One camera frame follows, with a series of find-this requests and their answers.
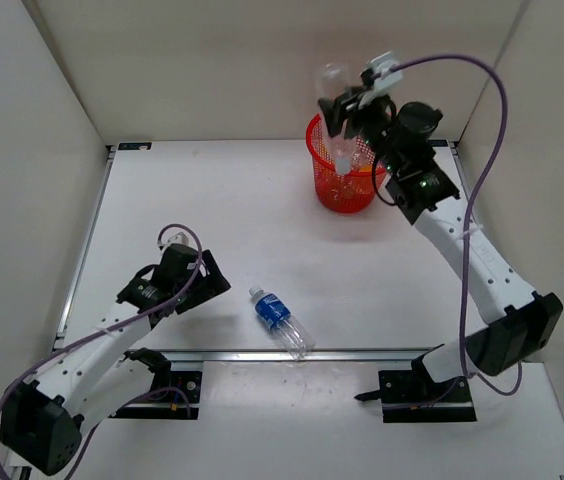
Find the orange juice bottle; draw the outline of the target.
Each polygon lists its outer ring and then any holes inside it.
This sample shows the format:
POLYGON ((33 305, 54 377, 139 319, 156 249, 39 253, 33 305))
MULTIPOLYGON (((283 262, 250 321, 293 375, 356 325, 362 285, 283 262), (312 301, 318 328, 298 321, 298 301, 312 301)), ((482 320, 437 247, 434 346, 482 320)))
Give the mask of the orange juice bottle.
POLYGON ((373 195, 366 177, 323 176, 316 183, 316 191, 322 200, 336 205, 360 203, 373 195))

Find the clear bottle red cap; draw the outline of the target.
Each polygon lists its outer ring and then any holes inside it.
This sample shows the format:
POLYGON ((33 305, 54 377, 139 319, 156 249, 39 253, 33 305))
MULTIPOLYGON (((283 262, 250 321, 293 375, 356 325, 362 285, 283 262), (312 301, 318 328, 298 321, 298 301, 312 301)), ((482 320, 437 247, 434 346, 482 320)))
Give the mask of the clear bottle red cap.
POLYGON ((351 156, 350 174, 369 174, 372 169, 374 154, 367 150, 356 149, 351 156))

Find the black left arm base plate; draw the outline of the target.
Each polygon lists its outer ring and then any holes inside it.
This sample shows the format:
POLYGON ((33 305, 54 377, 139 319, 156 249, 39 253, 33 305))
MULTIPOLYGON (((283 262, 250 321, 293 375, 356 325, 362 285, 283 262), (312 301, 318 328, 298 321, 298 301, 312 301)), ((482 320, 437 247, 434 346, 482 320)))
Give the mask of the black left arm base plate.
POLYGON ((197 420, 200 412, 203 364, 173 363, 170 379, 155 379, 151 394, 125 405, 111 419, 197 420))

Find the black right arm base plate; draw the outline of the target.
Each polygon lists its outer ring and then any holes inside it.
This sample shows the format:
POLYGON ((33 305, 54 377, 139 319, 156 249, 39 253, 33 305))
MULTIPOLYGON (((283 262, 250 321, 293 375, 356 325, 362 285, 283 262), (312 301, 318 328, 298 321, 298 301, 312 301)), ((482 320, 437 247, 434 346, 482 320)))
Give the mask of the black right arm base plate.
POLYGON ((379 388, 358 393, 358 402, 378 400, 385 424, 477 421, 468 381, 456 377, 428 384, 412 370, 380 370, 379 388))

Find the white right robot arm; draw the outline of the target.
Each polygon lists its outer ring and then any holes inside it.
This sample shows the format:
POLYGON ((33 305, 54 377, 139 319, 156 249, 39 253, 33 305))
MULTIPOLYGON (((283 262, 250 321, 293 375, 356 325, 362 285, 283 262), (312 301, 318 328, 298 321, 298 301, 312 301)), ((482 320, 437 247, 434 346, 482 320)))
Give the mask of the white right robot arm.
POLYGON ((328 136, 359 138, 370 148, 389 173, 392 202, 448 262, 462 282, 461 302, 474 302, 485 324, 413 361, 412 390, 432 400, 448 380, 495 377, 543 349, 563 304, 522 279, 473 222, 467 199, 438 165, 429 141, 441 111, 422 102, 397 108, 387 95, 366 103, 365 94, 352 87, 318 99, 328 136))

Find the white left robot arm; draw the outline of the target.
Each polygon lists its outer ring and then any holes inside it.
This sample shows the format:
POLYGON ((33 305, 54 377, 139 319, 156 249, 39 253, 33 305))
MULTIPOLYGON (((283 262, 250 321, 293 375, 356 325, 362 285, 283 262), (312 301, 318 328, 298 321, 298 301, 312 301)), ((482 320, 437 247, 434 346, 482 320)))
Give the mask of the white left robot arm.
POLYGON ((18 382, 1 409, 0 442, 42 473, 60 473, 83 437, 133 398, 160 400, 172 387, 171 366, 133 346, 172 314, 228 291, 211 251, 172 244, 159 263, 139 270, 96 325, 96 339, 58 355, 18 382))

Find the large clear plastic bottle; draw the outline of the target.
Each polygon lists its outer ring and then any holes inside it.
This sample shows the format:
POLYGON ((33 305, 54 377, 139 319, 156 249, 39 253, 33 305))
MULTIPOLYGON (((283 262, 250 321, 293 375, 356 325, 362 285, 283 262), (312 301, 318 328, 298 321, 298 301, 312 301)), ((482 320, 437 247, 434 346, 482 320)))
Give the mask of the large clear plastic bottle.
POLYGON ((346 63, 320 66, 314 76, 317 106, 322 122, 322 139, 338 175, 346 175, 352 168, 355 144, 344 137, 346 118, 342 116, 338 98, 347 93, 350 69, 346 63))

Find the clear bottle blue label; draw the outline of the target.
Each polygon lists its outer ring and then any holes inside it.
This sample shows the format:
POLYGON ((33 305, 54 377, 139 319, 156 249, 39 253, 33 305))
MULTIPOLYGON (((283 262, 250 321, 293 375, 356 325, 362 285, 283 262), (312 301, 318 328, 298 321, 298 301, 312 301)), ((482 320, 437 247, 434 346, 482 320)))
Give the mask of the clear bottle blue label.
POLYGON ((314 339, 277 295, 259 286, 251 287, 249 295, 262 325, 295 361, 314 350, 314 339))

